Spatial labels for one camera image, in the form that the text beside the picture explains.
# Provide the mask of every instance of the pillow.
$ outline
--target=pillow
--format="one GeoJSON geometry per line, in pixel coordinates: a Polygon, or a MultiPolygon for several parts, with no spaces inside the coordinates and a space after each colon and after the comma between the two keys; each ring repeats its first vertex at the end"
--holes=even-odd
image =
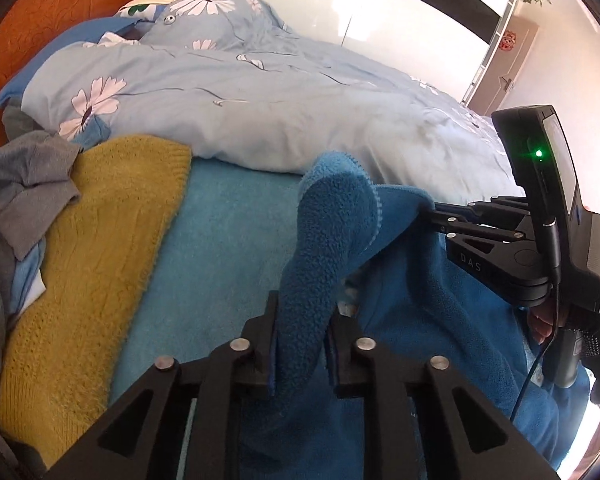
{"type": "Polygon", "coordinates": [[[124,18],[122,16],[111,16],[108,18],[97,18],[78,23],[75,27],[64,31],[60,36],[51,41],[45,48],[40,50],[22,70],[13,76],[9,82],[0,90],[0,108],[12,97],[22,99],[24,89],[31,81],[33,75],[52,54],[69,44],[77,41],[91,41],[97,43],[105,32],[118,32],[129,25],[133,25],[137,18],[124,18]]]}
{"type": "Polygon", "coordinates": [[[132,0],[116,12],[116,16],[154,22],[172,0],[132,0]]]}
{"type": "Polygon", "coordinates": [[[262,37],[283,23],[261,0],[174,0],[140,43],[194,50],[262,46],[262,37]]]}

